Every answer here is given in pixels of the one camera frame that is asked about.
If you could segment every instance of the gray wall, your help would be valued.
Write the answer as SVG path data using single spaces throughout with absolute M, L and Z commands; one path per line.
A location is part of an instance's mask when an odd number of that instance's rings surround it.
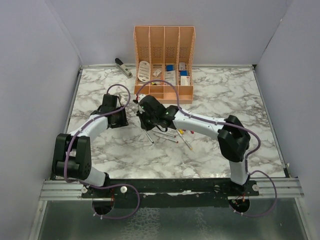
M 291 0 L 47 0 L 83 64 L 134 63 L 135 25 L 195 26 L 195 64 L 257 64 Z
M 257 65 L 284 160 L 320 236 L 320 1 L 294 0 Z
M 0 7 L 0 239 L 28 238 L 79 58 L 43 0 Z

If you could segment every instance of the marble tabletop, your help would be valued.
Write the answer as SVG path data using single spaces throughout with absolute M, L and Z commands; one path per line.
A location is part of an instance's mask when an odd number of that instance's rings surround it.
M 101 105 L 103 95 L 112 84 L 123 84 L 131 91 L 136 69 L 129 67 L 133 77 L 127 78 L 117 68 L 84 69 L 69 121 L 68 132 L 80 127 L 90 113 Z M 195 114 L 226 118 L 235 115 L 242 124 L 261 139 L 261 148 L 248 159 L 248 170 L 261 170 L 272 177 L 284 177 L 282 163 L 269 120 L 251 68 L 194 68 L 192 70 L 194 100 L 182 107 Z M 111 94 L 120 94 L 122 103 L 127 92 L 114 87 Z M 126 108 L 129 126 L 108 129 L 91 143 L 92 165 L 111 178 L 227 178 L 229 162 L 221 155 L 217 141 L 198 133 L 183 136 L 190 150 L 178 137 L 174 143 L 156 137 L 149 131 L 151 144 L 140 128 L 137 105 L 132 101 Z M 250 149 L 257 145 L 252 136 Z

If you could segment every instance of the purple cable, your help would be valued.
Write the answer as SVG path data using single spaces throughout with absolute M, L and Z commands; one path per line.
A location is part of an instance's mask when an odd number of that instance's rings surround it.
M 77 137 L 84 129 L 86 129 L 86 127 L 87 127 L 88 125 L 90 125 L 94 120 L 99 119 L 99 118 L 102 118 L 102 117 L 109 116 L 109 115 L 111 115 L 111 114 L 118 113 L 118 112 L 122 111 L 123 109 L 125 109 L 125 108 L 129 105 L 129 103 L 130 103 L 130 99 L 131 99 L 130 91 L 129 91 L 129 89 L 128 89 L 126 86 L 124 86 L 124 85 L 122 85 L 122 84 L 118 84 L 118 83 L 117 83 L 117 84 L 111 85 L 111 86 L 107 89 L 106 93 L 108 94 L 108 93 L 109 93 L 109 90 L 110 90 L 112 87 L 115 87 L 115 86 L 123 87 L 123 88 L 128 92 L 128 101 L 126 102 L 125 105 L 123 105 L 122 107 L 120 107 L 119 109 L 117 109 L 117 110 L 115 110 L 115 111 L 111 111 L 111 112 L 108 112 L 108 113 L 105 113 L 105 114 L 101 114 L 101 115 L 96 116 L 95 118 L 89 120 L 89 121 L 86 122 L 86 123 L 82 126 L 82 128 L 81 128 L 80 130 L 78 130 L 78 131 L 74 134 L 74 136 L 71 138 L 71 141 L 70 141 L 70 143 L 69 143 L 68 149 L 67 149 L 67 151 L 66 151 L 65 162 L 64 162 L 64 169 L 63 169 L 63 177 L 64 177 L 64 180 L 65 180 L 67 183 L 72 183 L 72 182 L 77 181 L 77 180 L 69 180 L 69 179 L 68 179 L 68 175 L 67 175 L 69 156 L 70 156 L 70 152 L 71 152 L 71 149 L 72 149 L 72 145 L 74 144 L 74 141 L 75 141 L 76 137 Z M 116 184 L 116 185 L 111 185 L 111 186 L 95 186 L 95 185 L 90 185 L 90 186 L 91 186 L 92 188 L 95 188 L 95 189 L 111 189 L 111 188 L 116 188 L 116 187 L 121 187 L 121 186 L 127 186 L 127 187 L 132 188 L 132 189 L 136 192 L 137 199 L 138 199 L 138 203 L 137 203 L 137 205 L 136 205 L 136 207 L 135 207 L 135 209 L 134 209 L 133 212 L 131 212 L 131 213 L 128 214 L 128 215 L 120 216 L 120 217 L 102 216 L 102 217 L 105 218 L 105 219 L 115 219 L 115 220 L 116 220 L 116 219 L 125 219 L 125 218 L 128 218 L 128 217 L 132 216 L 132 215 L 138 210 L 138 208 L 139 208 L 139 205 L 140 205 L 139 192 L 138 192 L 138 190 L 137 190 L 134 186 L 132 186 L 132 185 L 130 185 L 130 184 L 125 184 L 125 183 L 124 183 L 124 184 Z
M 255 170 L 250 175 L 253 175 L 255 173 L 261 173 L 261 174 L 265 175 L 270 180 L 270 182 L 272 183 L 273 189 L 274 189 L 274 202 L 273 202 L 272 206 L 267 211 L 265 211 L 263 213 L 255 214 L 255 215 L 241 213 L 239 211 L 236 211 L 231 205 L 229 205 L 229 207 L 233 210 L 234 213 L 239 214 L 239 215 L 244 216 L 244 217 L 248 217 L 248 218 L 259 218 L 259 217 L 263 217 L 263 216 L 271 213 L 275 209 L 275 207 L 277 205 L 277 201 L 278 201 L 277 188 L 276 188 L 275 182 L 272 180 L 272 178 L 269 177 L 266 173 L 264 173 L 263 171 L 260 171 L 260 170 Z
M 210 123 L 210 124 L 219 124 L 219 125 L 225 125 L 225 126 L 230 126 L 230 127 L 233 127 L 233 128 L 237 128 L 237 129 L 240 129 L 240 130 L 243 130 L 243 131 L 246 131 L 250 134 L 252 134 L 258 141 L 258 145 L 255 147 L 255 149 L 251 150 L 250 152 L 248 152 L 245 157 L 244 157 L 244 164 L 245 164 L 245 171 L 251 176 L 255 173 L 262 173 L 263 175 L 265 175 L 272 183 L 273 185 L 273 188 L 274 188 L 274 203 L 273 205 L 271 206 L 271 208 L 269 210 L 267 210 L 266 212 L 264 213 L 261 213 L 261 214 L 257 214 L 257 215 L 249 215 L 249 214 L 242 214 L 242 216 L 246 216 L 246 217 L 250 217 L 250 218 L 254 218 L 254 217 L 262 217 L 262 216 L 265 216 L 267 215 L 268 213 L 270 213 L 276 206 L 277 204 L 277 201 L 278 201 L 278 194 L 277 194 L 277 189 L 276 189 L 276 185 L 274 183 L 274 181 L 271 179 L 271 177 L 269 177 L 266 173 L 264 173 L 263 171 L 260 171 L 260 170 L 255 170 L 253 171 L 252 173 L 249 173 L 248 172 L 248 156 L 250 156 L 251 154 L 253 154 L 254 152 L 256 152 L 260 146 L 261 146 L 261 140 L 259 138 L 259 136 L 257 134 L 255 134 L 253 131 L 251 131 L 250 129 L 247 129 L 245 127 L 242 127 L 242 126 L 238 126 L 238 125 L 235 125 L 235 124 L 232 124 L 232 123 L 227 123 L 227 122 L 221 122 L 221 121 L 212 121 L 212 120 L 208 120 L 208 119 L 204 119 L 202 117 L 198 117 L 198 116 L 194 116 L 192 114 L 189 114 L 187 112 L 185 112 L 181 107 L 180 107 L 180 103 L 179 103 L 179 95 L 178 95 L 178 92 L 176 90 L 176 88 L 170 83 L 170 82 L 167 82 L 165 80 L 151 80 L 151 81 L 147 81 L 146 83 L 144 83 L 140 89 L 138 90 L 138 92 L 136 93 L 136 97 L 138 98 L 138 94 L 140 93 L 140 91 L 142 90 L 142 88 L 144 88 L 146 85 L 148 85 L 149 83 L 153 83 L 153 82 L 162 82 L 162 83 L 166 83 L 168 85 L 170 85 L 174 92 L 175 92 L 175 95 L 176 95 L 176 105 L 178 107 L 178 109 L 185 115 L 185 116 L 188 116 L 189 118 L 193 118 L 193 119 L 197 119 L 197 120 L 200 120 L 200 121 L 203 121 L 203 122 L 206 122 L 206 123 Z

